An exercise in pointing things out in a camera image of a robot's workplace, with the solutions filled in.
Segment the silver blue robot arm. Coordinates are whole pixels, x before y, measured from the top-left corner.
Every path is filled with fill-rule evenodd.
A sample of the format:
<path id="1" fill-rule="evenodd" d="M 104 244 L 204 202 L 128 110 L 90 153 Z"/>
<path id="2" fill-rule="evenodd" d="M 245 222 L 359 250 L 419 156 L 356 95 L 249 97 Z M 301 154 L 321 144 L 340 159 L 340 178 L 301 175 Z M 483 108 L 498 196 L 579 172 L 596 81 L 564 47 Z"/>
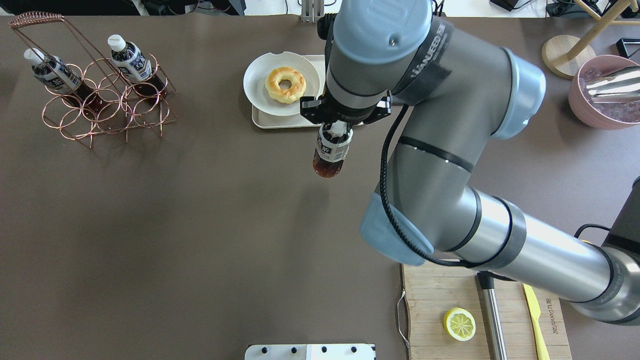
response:
<path id="1" fill-rule="evenodd" d="M 540 108 L 537 66 L 435 18 L 429 0 L 345 0 L 317 32 L 326 82 L 301 98 L 303 117 L 327 131 L 402 105 L 359 228 L 368 244 L 400 264 L 496 272 L 595 321 L 639 324 L 638 180 L 601 246 L 467 184 L 489 139 L 514 137 Z"/>

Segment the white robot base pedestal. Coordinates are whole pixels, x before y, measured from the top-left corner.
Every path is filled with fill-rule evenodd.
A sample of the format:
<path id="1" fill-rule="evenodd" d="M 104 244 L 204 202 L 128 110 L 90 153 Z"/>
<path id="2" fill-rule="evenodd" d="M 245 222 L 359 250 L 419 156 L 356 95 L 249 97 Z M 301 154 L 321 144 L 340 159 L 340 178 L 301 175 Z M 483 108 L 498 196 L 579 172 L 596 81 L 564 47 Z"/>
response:
<path id="1" fill-rule="evenodd" d="M 245 360 L 376 360 L 374 344 L 308 343 L 254 344 L 247 347 Z"/>

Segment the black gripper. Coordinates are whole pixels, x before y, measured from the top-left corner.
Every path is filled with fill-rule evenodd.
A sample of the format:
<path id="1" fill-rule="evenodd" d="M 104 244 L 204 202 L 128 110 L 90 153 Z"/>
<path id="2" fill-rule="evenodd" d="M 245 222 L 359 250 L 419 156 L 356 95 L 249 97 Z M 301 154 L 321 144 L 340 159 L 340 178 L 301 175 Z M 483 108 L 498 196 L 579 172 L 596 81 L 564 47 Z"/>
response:
<path id="1" fill-rule="evenodd" d="M 299 100 L 300 114 L 315 125 L 342 121 L 349 125 L 370 125 L 392 114 L 392 98 L 389 93 L 376 100 L 373 105 L 354 108 L 340 103 L 326 93 L 318 98 L 302 96 Z"/>

